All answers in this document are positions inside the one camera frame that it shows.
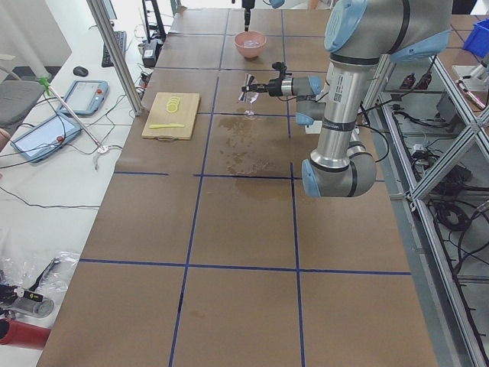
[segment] blue bin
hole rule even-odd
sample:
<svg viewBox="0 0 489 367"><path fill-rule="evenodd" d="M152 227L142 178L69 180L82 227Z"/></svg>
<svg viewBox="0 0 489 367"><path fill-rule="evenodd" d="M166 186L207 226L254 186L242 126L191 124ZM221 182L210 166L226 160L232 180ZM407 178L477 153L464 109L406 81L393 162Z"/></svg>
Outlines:
<svg viewBox="0 0 489 367"><path fill-rule="evenodd" d="M480 57L489 52L489 18L474 24L474 30L464 43L464 50Z"/></svg>

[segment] yellow handle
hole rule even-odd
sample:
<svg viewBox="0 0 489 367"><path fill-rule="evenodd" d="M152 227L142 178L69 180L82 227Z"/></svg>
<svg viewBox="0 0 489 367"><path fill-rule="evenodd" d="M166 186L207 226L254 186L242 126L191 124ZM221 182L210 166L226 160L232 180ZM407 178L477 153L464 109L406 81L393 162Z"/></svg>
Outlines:
<svg viewBox="0 0 489 367"><path fill-rule="evenodd" d="M184 124L153 124L150 128L184 128Z"/></svg>

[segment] wooden board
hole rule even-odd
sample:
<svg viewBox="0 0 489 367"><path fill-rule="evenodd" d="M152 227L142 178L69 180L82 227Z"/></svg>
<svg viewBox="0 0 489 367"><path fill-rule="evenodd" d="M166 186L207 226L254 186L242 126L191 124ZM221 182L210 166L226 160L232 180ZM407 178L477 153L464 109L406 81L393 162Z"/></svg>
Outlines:
<svg viewBox="0 0 489 367"><path fill-rule="evenodd" d="M175 113L167 111L167 103L173 97L180 99L178 110ZM142 137L147 139L175 138L190 140L193 126L199 108L200 94L198 93L157 93L147 117ZM151 125L179 124L177 128L150 128Z"/></svg>

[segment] gray cushion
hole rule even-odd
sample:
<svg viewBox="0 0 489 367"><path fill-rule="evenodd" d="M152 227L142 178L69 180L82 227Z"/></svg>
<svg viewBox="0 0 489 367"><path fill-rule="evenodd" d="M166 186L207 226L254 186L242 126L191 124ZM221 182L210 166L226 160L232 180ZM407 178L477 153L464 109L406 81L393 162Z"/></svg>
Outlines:
<svg viewBox="0 0 489 367"><path fill-rule="evenodd" d="M37 82L6 80L0 83L0 127L21 121L43 94Z"/></svg>

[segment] office chair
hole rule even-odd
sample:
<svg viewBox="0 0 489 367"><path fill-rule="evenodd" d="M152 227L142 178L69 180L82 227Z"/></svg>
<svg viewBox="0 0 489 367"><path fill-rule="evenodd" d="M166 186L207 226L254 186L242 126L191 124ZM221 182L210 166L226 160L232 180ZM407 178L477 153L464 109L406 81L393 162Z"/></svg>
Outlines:
<svg viewBox="0 0 489 367"><path fill-rule="evenodd" d="M10 55L0 55L0 60L12 60ZM34 107L44 92L38 82L22 80L19 75L0 66L15 80L4 80L0 83L0 128L13 135L25 116Z"/></svg>

